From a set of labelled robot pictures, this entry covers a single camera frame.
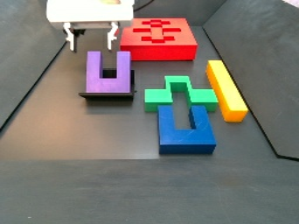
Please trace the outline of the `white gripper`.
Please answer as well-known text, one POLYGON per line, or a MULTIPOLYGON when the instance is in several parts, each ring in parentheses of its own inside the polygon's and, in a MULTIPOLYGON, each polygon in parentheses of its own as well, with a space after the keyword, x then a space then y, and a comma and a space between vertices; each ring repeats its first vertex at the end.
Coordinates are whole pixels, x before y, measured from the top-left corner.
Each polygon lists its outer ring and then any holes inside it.
POLYGON ((101 0, 47 0, 46 18, 55 29, 66 32, 69 50, 74 52, 71 29, 109 28, 106 49, 117 40, 117 26, 129 26, 133 19, 134 0, 118 0, 118 4, 102 3, 101 0))

